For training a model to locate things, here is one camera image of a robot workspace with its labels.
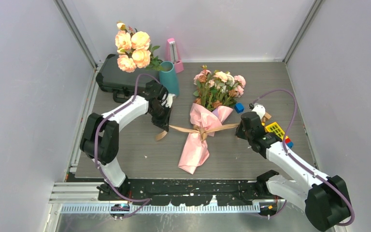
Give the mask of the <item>tan ribbon bow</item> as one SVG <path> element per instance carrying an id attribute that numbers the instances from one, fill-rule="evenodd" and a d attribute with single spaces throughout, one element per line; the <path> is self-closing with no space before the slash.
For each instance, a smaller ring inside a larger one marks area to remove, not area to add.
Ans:
<path id="1" fill-rule="evenodd" d="M 199 127 L 197 125 L 194 125 L 192 129 L 173 126 L 169 124 L 162 124 L 162 125 L 156 124 L 156 126 L 159 127 L 160 129 L 163 129 L 161 133 L 155 136 L 156 141 L 163 139 L 168 134 L 169 128 L 172 128 L 176 131 L 180 131 L 184 133 L 196 133 L 199 135 L 200 141 L 203 142 L 207 139 L 209 134 L 215 133 L 217 131 L 223 131 L 223 130 L 229 130 L 229 129 L 236 128 L 239 126 L 239 123 L 225 124 L 225 125 L 211 128 L 211 129 L 204 129 L 203 127 Z"/>

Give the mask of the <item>pink flower bouquet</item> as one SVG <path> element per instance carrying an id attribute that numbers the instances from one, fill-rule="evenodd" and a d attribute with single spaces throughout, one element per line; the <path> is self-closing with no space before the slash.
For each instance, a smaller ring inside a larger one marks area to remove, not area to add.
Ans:
<path id="1" fill-rule="evenodd" d="M 238 98 L 244 94 L 246 80 L 241 75 L 219 70 L 210 71 L 206 65 L 194 79 L 196 97 L 190 109 L 190 124 L 211 129 L 225 125 L 225 120 L 233 111 Z M 210 156 L 207 139 L 200 141 L 196 133 L 187 133 L 187 139 L 180 156 L 178 167 L 194 174 Z"/>

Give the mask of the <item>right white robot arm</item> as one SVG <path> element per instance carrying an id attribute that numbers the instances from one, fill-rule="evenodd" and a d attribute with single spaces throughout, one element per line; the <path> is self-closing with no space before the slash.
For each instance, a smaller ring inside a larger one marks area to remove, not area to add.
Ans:
<path id="1" fill-rule="evenodd" d="M 327 174 L 312 167 L 282 141 L 275 133 L 266 132 L 259 115 L 252 111 L 241 115 L 236 129 L 239 138 L 248 141 L 252 150 L 286 172 L 292 181 L 274 170 L 257 177 L 257 194 L 262 198 L 277 195 L 301 209 L 309 222 L 319 231 L 352 222 L 355 213 L 345 181 L 338 175 Z"/>

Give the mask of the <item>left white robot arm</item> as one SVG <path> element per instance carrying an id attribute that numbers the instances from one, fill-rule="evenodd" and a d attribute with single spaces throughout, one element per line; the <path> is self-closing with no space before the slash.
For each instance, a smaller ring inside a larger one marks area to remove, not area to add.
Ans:
<path id="1" fill-rule="evenodd" d="M 117 108 L 102 115 L 89 115 L 80 150 L 102 171 L 104 179 L 111 185 L 111 195 L 117 200 L 125 199 L 129 193 L 128 186 L 123 184 L 126 174 L 117 159 L 120 131 L 136 118 L 149 114 L 154 126 L 168 132 L 174 96 L 153 80 Z"/>

